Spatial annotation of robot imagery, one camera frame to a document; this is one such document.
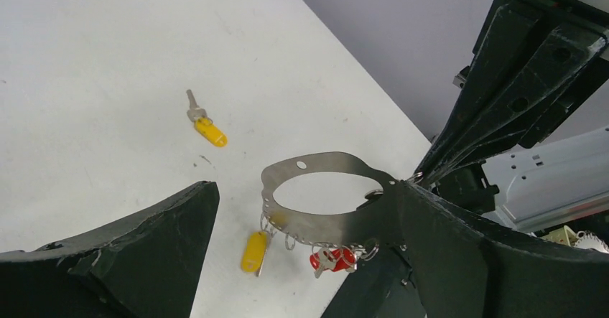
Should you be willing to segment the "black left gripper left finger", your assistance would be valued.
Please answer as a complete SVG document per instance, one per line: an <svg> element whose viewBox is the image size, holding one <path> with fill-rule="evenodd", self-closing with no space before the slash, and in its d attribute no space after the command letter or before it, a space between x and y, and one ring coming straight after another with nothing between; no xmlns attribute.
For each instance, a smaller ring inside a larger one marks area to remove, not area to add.
<svg viewBox="0 0 609 318"><path fill-rule="evenodd" d="M1 254L3 317L188 317L220 203L201 181L34 251Z"/></svg>

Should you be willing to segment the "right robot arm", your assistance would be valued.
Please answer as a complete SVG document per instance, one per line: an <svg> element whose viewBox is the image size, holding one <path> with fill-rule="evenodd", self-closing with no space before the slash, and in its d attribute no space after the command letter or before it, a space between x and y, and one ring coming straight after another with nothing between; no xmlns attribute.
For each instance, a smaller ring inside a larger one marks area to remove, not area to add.
<svg viewBox="0 0 609 318"><path fill-rule="evenodd" d="M608 128L547 143L608 81L608 13L578 0L493 0L422 185L530 233L608 208Z"/></svg>

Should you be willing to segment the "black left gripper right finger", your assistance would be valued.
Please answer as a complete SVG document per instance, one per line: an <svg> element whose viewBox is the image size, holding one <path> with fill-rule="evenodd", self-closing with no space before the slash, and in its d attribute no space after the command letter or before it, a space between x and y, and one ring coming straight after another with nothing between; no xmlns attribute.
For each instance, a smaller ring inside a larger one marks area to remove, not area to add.
<svg viewBox="0 0 609 318"><path fill-rule="evenodd" d="M402 182L405 250L380 251L325 317L606 317L608 255L517 232Z"/></svg>

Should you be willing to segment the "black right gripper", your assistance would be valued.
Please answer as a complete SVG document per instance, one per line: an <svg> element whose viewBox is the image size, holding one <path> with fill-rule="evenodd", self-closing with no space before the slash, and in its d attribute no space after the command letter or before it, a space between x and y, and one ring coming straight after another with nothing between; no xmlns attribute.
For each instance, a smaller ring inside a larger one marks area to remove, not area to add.
<svg viewBox="0 0 609 318"><path fill-rule="evenodd" d="M608 13L578 0L493 0L423 183L545 140L608 79Z"/></svg>

